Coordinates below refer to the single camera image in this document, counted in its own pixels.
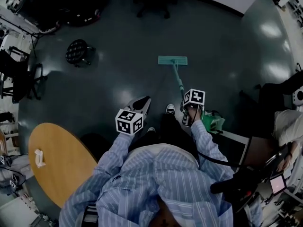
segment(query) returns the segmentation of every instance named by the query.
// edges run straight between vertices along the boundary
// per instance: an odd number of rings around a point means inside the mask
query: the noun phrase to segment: mop
[[[159,65],[172,65],[174,69],[174,73],[179,84],[179,89],[182,95],[182,99],[184,98],[184,87],[182,80],[178,74],[178,67],[179,66],[187,66],[187,56],[164,56],[159,55],[158,57],[158,64]]]

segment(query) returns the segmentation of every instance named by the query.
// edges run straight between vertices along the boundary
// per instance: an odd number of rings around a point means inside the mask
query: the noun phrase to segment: black stool
[[[94,47],[89,47],[84,40],[75,40],[67,48],[65,58],[69,64],[73,64],[75,65],[75,67],[79,67],[77,63],[79,63],[80,61],[83,61],[87,65],[90,65],[91,63],[84,59],[87,55],[88,49],[90,49],[91,51],[96,50],[96,48]]]

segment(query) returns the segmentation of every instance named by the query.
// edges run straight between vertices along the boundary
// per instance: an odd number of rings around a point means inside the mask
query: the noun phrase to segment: dark floor
[[[48,80],[40,87],[41,101],[23,99],[19,104],[25,152],[30,133],[43,122],[56,123],[78,137],[99,133],[112,142],[117,135],[116,113],[139,96],[152,97],[146,121],[157,128],[165,106],[173,103],[178,108],[181,102],[172,69],[159,66],[158,55],[187,56],[188,66],[179,69],[185,88],[205,91],[205,108],[223,115],[223,128],[247,136],[245,122],[240,121],[245,117],[239,91],[256,98],[254,85],[281,82],[294,72],[286,32],[272,0],[257,0],[244,18],[197,0],[171,5],[168,20],[158,12],[138,19],[138,9],[132,0],[111,0],[98,22],[64,26],[39,41],[36,52]],[[97,48],[88,68],[65,61],[66,48],[78,38]],[[39,209],[58,217],[60,209],[36,180],[30,179],[28,185]]]

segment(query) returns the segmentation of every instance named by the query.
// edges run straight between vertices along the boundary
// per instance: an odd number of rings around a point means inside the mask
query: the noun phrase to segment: wooden table
[[[41,168],[35,163],[36,149],[43,151],[46,165]],[[61,208],[69,196],[92,175],[97,165],[79,139],[52,123],[35,127],[29,138],[28,153],[39,185]]]

